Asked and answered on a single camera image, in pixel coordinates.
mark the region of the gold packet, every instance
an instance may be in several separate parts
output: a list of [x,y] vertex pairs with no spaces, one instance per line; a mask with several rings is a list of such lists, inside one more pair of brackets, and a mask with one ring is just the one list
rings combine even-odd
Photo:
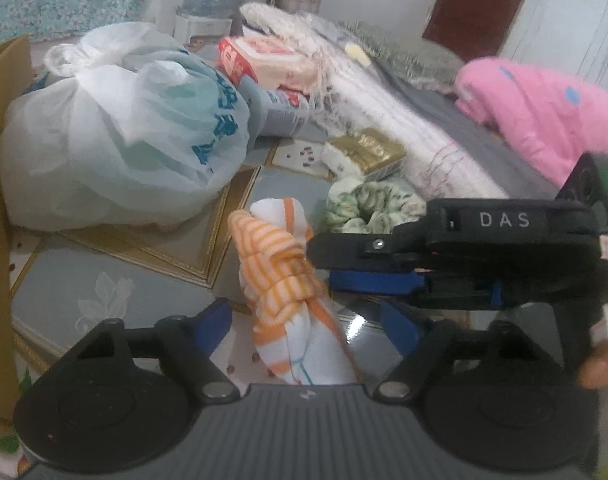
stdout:
[[381,180],[399,170],[405,156],[404,146],[375,128],[364,128],[327,142],[321,158],[340,178]]

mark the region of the white plastic bag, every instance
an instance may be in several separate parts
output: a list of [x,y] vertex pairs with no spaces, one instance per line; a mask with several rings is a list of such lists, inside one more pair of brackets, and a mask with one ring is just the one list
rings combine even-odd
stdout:
[[80,71],[15,100],[0,139],[13,224],[172,225],[201,211],[246,155],[248,107],[199,57],[162,50]]
[[121,65],[128,54],[182,48],[152,23],[115,23],[90,30],[77,44],[62,43],[50,48],[44,56],[44,66],[56,77],[72,77],[86,68]]

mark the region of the screw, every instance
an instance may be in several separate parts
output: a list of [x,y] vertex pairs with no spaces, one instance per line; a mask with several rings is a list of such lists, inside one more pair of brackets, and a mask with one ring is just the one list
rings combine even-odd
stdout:
[[380,384],[379,390],[387,399],[404,399],[411,392],[406,384],[395,381]]
[[235,393],[235,386],[231,383],[208,383],[202,392],[209,399],[226,399]]

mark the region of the striped towel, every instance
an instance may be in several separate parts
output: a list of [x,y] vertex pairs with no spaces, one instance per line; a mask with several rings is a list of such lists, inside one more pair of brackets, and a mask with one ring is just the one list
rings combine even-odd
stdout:
[[250,211],[233,211],[228,227],[261,359],[290,384],[356,382],[328,291],[306,259],[312,230],[302,205],[269,198]]

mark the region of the pink cloth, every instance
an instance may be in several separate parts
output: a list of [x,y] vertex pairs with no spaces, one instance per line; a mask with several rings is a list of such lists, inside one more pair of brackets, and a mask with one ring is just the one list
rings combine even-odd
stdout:
[[608,92],[594,85],[485,57],[460,70],[455,90],[464,114],[496,124],[507,143],[558,186],[584,152],[608,154]]

